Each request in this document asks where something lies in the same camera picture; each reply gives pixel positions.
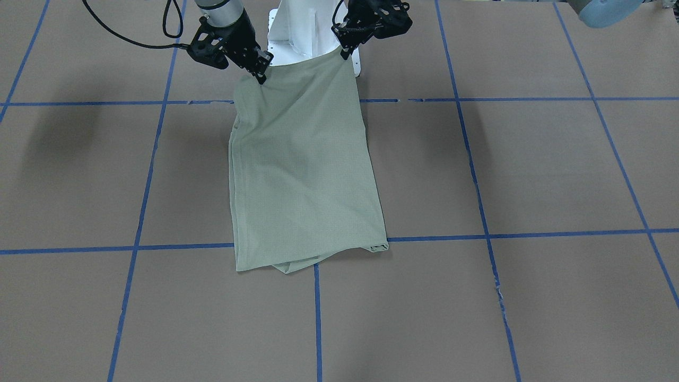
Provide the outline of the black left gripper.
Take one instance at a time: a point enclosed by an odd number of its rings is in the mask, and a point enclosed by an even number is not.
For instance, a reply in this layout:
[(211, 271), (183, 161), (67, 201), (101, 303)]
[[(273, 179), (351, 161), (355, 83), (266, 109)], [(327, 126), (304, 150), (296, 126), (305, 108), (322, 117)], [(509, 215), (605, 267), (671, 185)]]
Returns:
[(382, 1), (339, 1), (332, 17), (332, 32), (348, 60), (354, 50), (372, 37), (382, 39)]

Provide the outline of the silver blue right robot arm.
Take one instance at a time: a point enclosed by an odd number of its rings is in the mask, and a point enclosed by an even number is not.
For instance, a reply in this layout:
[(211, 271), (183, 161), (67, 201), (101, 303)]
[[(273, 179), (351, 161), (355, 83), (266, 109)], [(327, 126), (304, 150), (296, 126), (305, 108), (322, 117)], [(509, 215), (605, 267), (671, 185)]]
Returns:
[(194, 61), (225, 70), (230, 63), (244, 68), (264, 84), (273, 54), (256, 40), (256, 32), (241, 1), (196, 1), (199, 28), (189, 44)]

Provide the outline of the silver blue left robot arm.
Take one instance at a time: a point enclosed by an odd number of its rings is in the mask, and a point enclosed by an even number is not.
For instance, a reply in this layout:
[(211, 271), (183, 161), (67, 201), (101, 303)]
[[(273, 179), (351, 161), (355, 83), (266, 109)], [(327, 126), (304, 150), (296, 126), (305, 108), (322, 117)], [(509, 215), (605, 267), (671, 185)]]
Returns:
[[(624, 20), (641, 1), (568, 1), (579, 20), (589, 28), (606, 28)], [(402, 36), (414, 24), (406, 1), (340, 1), (330, 28), (342, 47), (344, 59), (372, 38)]]

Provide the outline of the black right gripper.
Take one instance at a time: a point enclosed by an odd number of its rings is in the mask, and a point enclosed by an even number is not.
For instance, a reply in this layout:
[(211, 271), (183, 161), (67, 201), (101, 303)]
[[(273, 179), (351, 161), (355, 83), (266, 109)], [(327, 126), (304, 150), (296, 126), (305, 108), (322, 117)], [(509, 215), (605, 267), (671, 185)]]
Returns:
[(257, 43), (255, 30), (246, 11), (242, 11), (233, 24), (214, 29), (214, 36), (218, 40), (217, 68), (223, 70), (230, 62), (235, 63), (255, 75), (258, 84), (265, 83), (265, 72), (273, 60), (273, 54), (262, 50)]

